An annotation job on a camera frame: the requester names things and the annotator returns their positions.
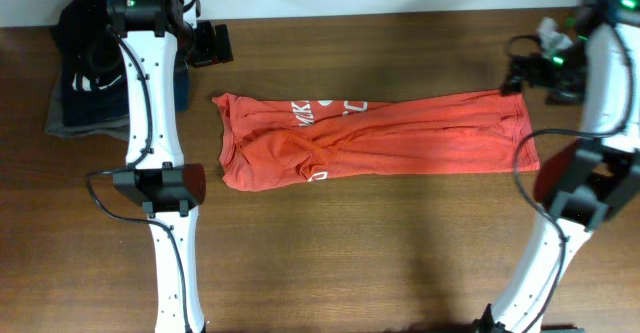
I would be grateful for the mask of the red t-shirt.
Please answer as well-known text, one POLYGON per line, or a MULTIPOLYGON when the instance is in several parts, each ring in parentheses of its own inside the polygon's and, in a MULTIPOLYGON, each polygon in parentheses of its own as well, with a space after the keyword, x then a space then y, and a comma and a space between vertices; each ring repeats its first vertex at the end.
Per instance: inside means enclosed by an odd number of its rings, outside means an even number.
POLYGON ((259 192, 357 175, 536 171, 519 95, 459 93, 397 103, 213 98, 223 123, 226 185, 259 192))

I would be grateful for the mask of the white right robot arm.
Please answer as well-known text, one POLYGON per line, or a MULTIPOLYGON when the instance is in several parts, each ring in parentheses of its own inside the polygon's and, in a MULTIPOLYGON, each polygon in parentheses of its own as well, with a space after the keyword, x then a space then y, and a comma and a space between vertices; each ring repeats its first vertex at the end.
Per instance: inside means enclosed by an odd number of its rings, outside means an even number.
POLYGON ((532 193, 513 165, 518 191, 536 212, 534 228, 511 281, 474 321, 475 332, 542 331, 575 254, 639 193, 639 0, 580 0, 575 31, 567 46, 535 35, 538 52, 509 56, 502 95, 540 87, 548 103, 583 111, 578 129, 536 130, 516 148, 521 155, 543 135, 572 140, 541 165, 532 193))

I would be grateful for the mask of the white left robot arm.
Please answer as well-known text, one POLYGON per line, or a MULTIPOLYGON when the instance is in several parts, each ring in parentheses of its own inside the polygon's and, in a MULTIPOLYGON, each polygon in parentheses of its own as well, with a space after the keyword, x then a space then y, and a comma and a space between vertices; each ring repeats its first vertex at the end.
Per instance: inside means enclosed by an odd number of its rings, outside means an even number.
POLYGON ((124 61, 129 141, 115 188, 144 213, 154 244, 158 332, 203 332, 195 235, 205 171, 186 162, 177 132, 175 68, 233 59, 226 25, 200 18, 199 0, 108 0, 110 32, 124 61))

